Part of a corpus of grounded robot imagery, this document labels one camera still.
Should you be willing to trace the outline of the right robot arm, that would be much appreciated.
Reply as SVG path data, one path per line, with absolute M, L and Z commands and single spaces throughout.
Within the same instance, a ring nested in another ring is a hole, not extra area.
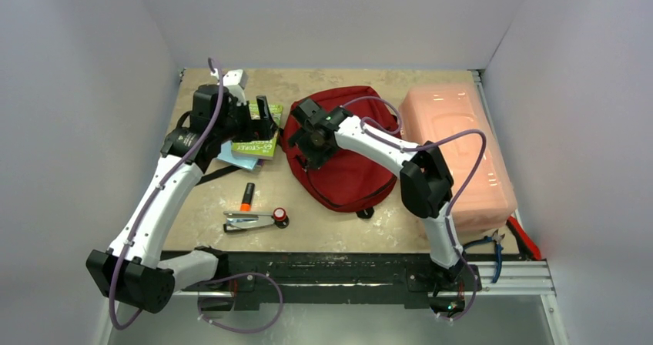
M 424 225 L 434 282 L 450 289 L 469 273 L 466 288 L 479 289 L 479 275 L 464 256 L 451 215 L 460 193 L 452 191 L 454 179 L 440 150 L 467 131 L 418 145 L 372 127 L 342 106 L 326 111 L 310 98 L 299 101 L 290 115 L 300 126 L 291 135 L 290 146 L 299 149 L 308 167 L 320 168 L 338 151 L 347 150 L 396 176 L 405 209 Z

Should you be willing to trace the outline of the green storey treehouse book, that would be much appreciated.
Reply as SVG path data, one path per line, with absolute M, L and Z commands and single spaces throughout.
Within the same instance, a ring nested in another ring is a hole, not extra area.
M 269 104 L 270 114 L 278 129 L 272 139 L 255 140 L 252 142 L 234 142 L 231 145 L 234 156 L 245 156 L 263 160 L 272 160 L 276 151 L 277 141 L 281 133 L 281 122 L 284 107 L 281 104 Z

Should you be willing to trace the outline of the light blue book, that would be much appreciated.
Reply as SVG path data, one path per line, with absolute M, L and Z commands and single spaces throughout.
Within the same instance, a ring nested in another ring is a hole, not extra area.
M 226 162 L 232 166 L 241 169 L 253 171 L 259 165 L 259 160 L 251 156 L 238 155 L 232 151 L 232 142 L 227 141 L 221 145 L 219 155 L 216 157 L 218 160 Z

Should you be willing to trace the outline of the red backpack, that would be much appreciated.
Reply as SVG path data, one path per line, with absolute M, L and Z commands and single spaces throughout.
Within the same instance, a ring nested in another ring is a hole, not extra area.
M 375 99 L 377 96 L 373 88 L 355 85 L 316 92 L 309 98 L 328 112 L 345 105 L 354 115 L 370 117 L 388 131 L 398 129 L 397 117 Z M 291 136 L 299 129 L 300 124 L 288 116 L 280 145 L 302 187 L 327 209 L 371 218 L 373 208 L 390 194 L 397 178 L 375 162 L 347 150 L 335 153 L 321 168 L 311 169 L 298 147 L 289 145 Z

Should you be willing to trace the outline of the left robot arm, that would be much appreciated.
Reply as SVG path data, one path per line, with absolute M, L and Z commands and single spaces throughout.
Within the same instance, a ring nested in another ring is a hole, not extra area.
M 258 140 L 262 131 L 261 121 L 250 115 L 241 85 L 198 87 L 191 110 L 165 137 L 146 194 L 126 226 L 106 250 L 92 250 L 86 260 L 110 310 L 124 303 L 138 313 L 158 313 L 176 291 L 200 283 L 210 290 L 227 285 L 226 253 L 204 246 L 163 260 L 162 248 L 183 203 L 222 144 L 231 139 Z

